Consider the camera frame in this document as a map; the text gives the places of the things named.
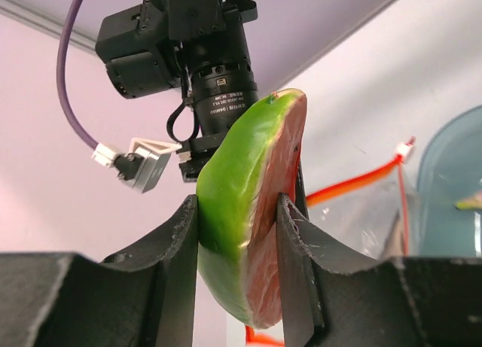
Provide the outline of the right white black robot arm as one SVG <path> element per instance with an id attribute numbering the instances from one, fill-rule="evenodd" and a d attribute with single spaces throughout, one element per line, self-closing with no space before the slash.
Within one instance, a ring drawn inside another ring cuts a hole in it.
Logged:
<path id="1" fill-rule="evenodd" d="M 227 131 L 258 100 L 244 24 L 253 0 L 143 0 L 106 17 L 95 51 L 127 99 L 180 89 L 194 114 L 182 141 L 183 179 L 192 182 Z"/>

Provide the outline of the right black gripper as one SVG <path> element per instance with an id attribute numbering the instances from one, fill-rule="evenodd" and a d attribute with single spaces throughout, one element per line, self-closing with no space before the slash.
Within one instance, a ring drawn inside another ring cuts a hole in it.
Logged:
<path id="1" fill-rule="evenodd" d="M 177 150 L 177 155 L 183 182 L 190 183 L 197 181 L 200 171 L 219 148 L 226 135 L 227 132 L 220 132 L 200 138 L 190 138 L 182 142 L 182 147 Z M 294 206 L 292 207 L 291 218 L 294 221 L 308 220 L 309 213 L 300 154 L 297 154 L 295 158 L 292 179 L 293 191 L 291 201 Z"/>

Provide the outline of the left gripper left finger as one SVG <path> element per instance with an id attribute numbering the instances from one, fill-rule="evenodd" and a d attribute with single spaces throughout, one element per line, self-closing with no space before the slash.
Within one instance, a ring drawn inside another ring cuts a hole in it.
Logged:
<path id="1" fill-rule="evenodd" d="M 69 252 L 1 255 L 3 346 L 190 346 L 197 198 L 97 263 Z"/>

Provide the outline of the blue transparent plastic tub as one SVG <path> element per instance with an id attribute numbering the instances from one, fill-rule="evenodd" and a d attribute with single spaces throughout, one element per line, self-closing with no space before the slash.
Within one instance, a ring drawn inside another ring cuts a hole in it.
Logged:
<path id="1" fill-rule="evenodd" d="M 443 125 L 420 160 L 419 252 L 481 256 L 481 107 Z"/>

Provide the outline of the toy watermelon slice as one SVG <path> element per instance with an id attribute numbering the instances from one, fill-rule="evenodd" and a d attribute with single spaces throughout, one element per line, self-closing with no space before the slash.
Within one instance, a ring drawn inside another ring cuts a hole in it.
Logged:
<path id="1" fill-rule="evenodd" d="M 219 305 L 244 325 L 282 317 L 276 252 L 280 194 L 295 196 L 307 96 L 289 88 L 251 106 L 198 179 L 198 270 Z"/>

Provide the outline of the clear orange zip top bag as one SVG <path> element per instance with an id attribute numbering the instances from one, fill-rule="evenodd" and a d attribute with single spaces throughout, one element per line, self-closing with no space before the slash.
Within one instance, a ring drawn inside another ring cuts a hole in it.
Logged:
<path id="1" fill-rule="evenodd" d="M 406 257 L 410 238 L 410 185 L 404 161 L 413 142 L 372 172 L 310 195 L 309 221 L 338 242 L 374 260 Z"/>

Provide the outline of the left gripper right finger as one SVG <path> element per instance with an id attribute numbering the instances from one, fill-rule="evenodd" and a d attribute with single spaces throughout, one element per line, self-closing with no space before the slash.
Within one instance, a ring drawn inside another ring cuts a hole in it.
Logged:
<path id="1" fill-rule="evenodd" d="M 479 346 L 478 258 L 354 251 L 306 219 L 285 194 L 276 243 L 288 346 Z"/>

